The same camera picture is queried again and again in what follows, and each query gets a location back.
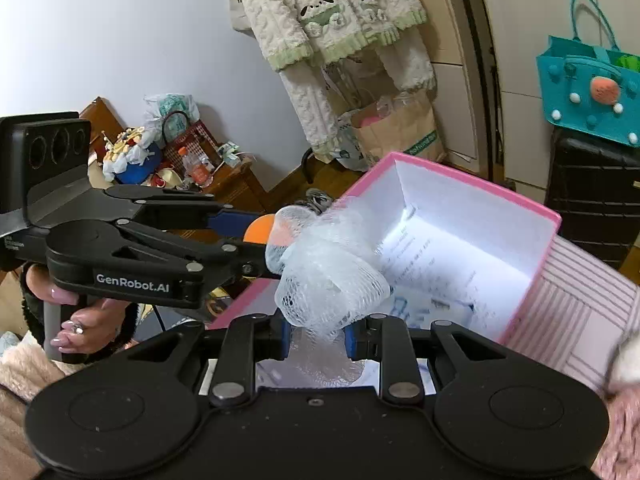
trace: ring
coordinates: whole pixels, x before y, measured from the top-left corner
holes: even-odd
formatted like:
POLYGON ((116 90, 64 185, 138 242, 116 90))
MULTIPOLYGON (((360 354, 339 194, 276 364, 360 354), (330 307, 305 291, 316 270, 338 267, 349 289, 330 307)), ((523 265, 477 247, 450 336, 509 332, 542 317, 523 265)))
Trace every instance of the ring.
POLYGON ((74 324, 74 327, 73 327, 74 334, 84 333, 84 326, 82 326, 82 324, 78 323, 77 321, 73 321, 72 323, 74 324))

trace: black suitcase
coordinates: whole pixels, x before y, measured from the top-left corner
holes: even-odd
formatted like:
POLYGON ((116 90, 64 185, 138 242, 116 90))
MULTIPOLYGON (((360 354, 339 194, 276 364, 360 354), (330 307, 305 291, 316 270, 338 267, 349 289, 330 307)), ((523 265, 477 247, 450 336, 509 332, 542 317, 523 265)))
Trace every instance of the black suitcase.
POLYGON ((559 235, 619 268, 640 232, 640 148, 556 128, 549 171, 559 235))

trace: handbag handle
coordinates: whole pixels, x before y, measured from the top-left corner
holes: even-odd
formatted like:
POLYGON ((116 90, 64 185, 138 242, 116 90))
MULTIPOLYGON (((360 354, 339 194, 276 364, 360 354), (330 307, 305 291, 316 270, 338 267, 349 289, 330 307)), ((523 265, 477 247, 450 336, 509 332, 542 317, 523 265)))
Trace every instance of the handbag handle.
POLYGON ((612 76, 613 79, 615 79, 618 83, 620 83, 622 81, 622 72, 620 72, 620 70, 618 70, 617 68, 611 66, 610 64, 607 64, 603 61, 600 61, 598 59, 593 59, 593 57, 587 57, 587 56, 566 56, 564 58, 564 68, 566 70, 567 65, 569 64, 573 64, 573 65, 583 65, 583 66, 591 66, 593 68, 598 68, 600 70, 604 70, 606 72, 609 72, 612 76))
MULTIPOLYGON (((582 43, 580 36, 578 36, 578 25, 575 21, 575 1, 576 0, 571 0, 571 23, 574 26, 574 41, 580 41, 580 43, 582 43)), ((611 49, 620 51, 620 48, 616 43, 616 35, 613 33, 613 29, 611 28, 611 25, 609 25, 609 20, 607 19, 607 17, 604 15, 604 12, 602 12, 600 7, 594 0, 589 0, 589 1, 593 4, 593 7, 598 11, 598 15, 601 17, 602 22, 607 28, 607 32, 609 33, 609 39, 611 40, 611 49)))
POLYGON ((166 134, 164 132, 164 127, 166 126, 166 122, 169 120, 169 118, 171 116, 174 116, 175 114, 184 115, 184 118, 187 119, 187 129, 191 127, 191 121, 189 119, 189 116, 186 113, 184 113, 182 110, 175 110, 170 114, 168 114, 167 117, 164 118, 164 121, 162 121, 162 140, 164 140, 165 146, 168 146, 169 143, 166 141, 166 134))

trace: teal bag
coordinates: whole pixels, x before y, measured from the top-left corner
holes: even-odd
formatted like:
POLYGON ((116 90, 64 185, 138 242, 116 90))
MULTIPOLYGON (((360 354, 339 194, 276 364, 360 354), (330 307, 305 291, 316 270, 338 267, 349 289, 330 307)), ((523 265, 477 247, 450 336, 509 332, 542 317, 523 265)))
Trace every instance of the teal bag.
POLYGON ((632 70, 640 68, 640 59, 620 52, 604 13, 596 2, 589 1, 609 33, 611 49, 580 40, 576 0, 571 0, 574 38, 550 36, 549 49, 537 58, 546 120, 627 146, 640 146, 640 72, 632 70))

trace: human hand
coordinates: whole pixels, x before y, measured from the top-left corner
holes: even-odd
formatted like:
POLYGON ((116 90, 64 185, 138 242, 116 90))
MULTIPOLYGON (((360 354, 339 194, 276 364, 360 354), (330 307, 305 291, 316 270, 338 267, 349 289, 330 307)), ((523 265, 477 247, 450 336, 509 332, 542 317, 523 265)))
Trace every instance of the human hand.
MULTIPOLYGON (((27 270, 27 286, 42 301, 58 304, 78 304, 79 296, 53 283, 45 267, 32 265, 27 270)), ((91 306, 76 311, 65 321, 51 345, 65 354, 93 354, 103 349, 120 333, 129 301, 101 298, 91 306), (82 333, 74 332, 77 327, 82 333)))

